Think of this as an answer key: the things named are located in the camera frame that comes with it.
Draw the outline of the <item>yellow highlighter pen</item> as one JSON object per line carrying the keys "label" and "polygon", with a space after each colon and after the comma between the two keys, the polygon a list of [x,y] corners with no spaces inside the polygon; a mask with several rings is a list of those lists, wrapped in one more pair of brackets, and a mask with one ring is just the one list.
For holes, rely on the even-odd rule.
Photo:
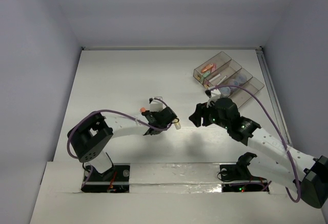
{"label": "yellow highlighter pen", "polygon": [[175,126],[176,130],[181,129],[181,124],[180,124],[180,122],[175,123],[174,126]]}

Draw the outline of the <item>clip jar silver lid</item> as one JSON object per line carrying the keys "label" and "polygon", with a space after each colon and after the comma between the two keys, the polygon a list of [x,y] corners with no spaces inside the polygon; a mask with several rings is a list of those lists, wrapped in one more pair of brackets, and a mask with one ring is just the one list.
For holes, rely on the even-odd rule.
{"label": "clip jar silver lid", "polygon": [[221,93],[221,97],[229,97],[231,94],[230,87],[221,87],[219,88],[219,91]]}

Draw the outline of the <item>white pink marker pen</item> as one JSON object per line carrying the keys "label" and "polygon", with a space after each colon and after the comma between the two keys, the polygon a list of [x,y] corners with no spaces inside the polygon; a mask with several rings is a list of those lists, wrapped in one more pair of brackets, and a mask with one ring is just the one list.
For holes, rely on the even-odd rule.
{"label": "white pink marker pen", "polygon": [[227,79],[226,75],[218,74],[209,80],[209,84],[218,85],[226,79]]}

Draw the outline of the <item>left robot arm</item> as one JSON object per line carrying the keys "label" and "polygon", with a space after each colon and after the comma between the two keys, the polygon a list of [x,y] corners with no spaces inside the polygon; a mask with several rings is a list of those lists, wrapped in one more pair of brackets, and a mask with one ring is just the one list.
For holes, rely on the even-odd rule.
{"label": "left robot arm", "polygon": [[113,167],[105,162],[96,167],[95,162],[97,157],[107,155],[103,149],[110,139],[130,135],[157,135],[168,130],[171,125],[180,129],[179,118],[168,106],[160,110],[142,108],[135,116],[114,110],[94,111],[68,132],[67,152],[80,163],[89,164],[88,168],[84,168],[88,175],[83,185],[94,174],[101,180],[108,180],[113,176]]}

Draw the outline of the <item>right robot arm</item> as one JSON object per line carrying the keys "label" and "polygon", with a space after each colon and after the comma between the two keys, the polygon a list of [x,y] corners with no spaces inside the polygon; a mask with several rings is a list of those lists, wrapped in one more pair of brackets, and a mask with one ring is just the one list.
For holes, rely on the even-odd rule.
{"label": "right robot arm", "polygon": [[306,204],[316,209],[327,201],[327,157],[315,158],[285,146],[260,124],[241,116],[231,99],[197,104],[189,120],[196,127],[218,125],[233,140],[255,150],[239,157],[236,173],[240,178],[253,175],[276,182],[300,194]]}

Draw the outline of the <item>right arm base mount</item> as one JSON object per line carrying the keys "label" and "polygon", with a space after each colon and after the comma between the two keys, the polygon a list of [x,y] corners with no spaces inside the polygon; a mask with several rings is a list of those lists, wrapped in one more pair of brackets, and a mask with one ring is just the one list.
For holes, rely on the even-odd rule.
{"label": "right arm base mount", "polygon": [[253,176],[248,169],[251,160],[257,155],[247,152],[234,164],[220,165],[217,178],[222,183],[222,192],[269,192],[269,182],[261,177]]}

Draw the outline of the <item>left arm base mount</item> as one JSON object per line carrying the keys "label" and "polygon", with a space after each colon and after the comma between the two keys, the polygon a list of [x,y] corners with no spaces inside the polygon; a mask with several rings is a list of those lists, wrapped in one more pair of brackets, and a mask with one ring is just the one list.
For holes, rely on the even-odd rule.
{"label": "left arm base mount", "polygon": [[83,166],[85,175],[81,191],[84,193],[129,193],[130,165],[116,164],[103,173],[90,165]]}

